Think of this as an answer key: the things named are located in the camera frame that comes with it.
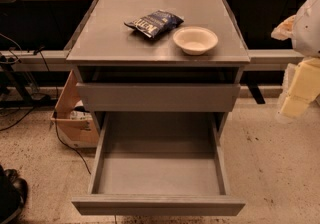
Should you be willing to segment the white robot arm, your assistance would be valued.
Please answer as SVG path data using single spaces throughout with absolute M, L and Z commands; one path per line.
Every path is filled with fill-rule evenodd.
M 291 39 L 293 50 L 304 56 L 297 65 L 287 66 L 279 97 L 276 119 L 289 123 L 320 95 L 320 0 L 306 0 L 295 15 L 272 31 L 271 37 Z

